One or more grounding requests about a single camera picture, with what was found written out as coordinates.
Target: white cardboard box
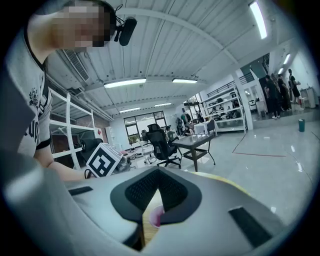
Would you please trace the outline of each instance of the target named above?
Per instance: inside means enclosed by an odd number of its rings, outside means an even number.
[[[123,154],[108,143],[100,143],[86,162],[86,166],[97,178],[110,176],[122,157]]]

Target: ceiling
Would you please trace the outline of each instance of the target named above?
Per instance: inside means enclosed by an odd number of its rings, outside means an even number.
[[[266,0],[258,1],[268,35],[263,40],[248,6],[251,0],[108,2],[114,8],[123,4],[117,12],[122,19],[136,18],[130,43],[122,47],[111,41],[86,53],[69,52],[68,57],[57,51],[49,56],[48,74],[65,89],[80,88],[75,92],[77,97],[113,117],[136,107],[177,106],[293,37],[290,29],[277,23],[282,15]],[[74,66],[72,58],[77,61]],[[103,87],[104,83],[131,78],[147,78],[147,82]],[[172,83],[173,78],[198,82]]]

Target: glossy tile floor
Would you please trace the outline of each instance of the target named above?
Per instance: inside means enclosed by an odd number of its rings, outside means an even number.
[[[305,132],[298,131],[297,122],[296,125],[255,129],[246,134],[219,133],[211,141],[210,152],[216,165],[207,154],[198,160],[199,172],[237,183],[288,225],[302,212],[318,182],[320,122],[306,122]],[[195,171],[189,159],[183,158],[181,165],[182,171]],[[132,166],[144,167],[144,158],[135,159]],[[179,171],[177,165],[168,167]]]

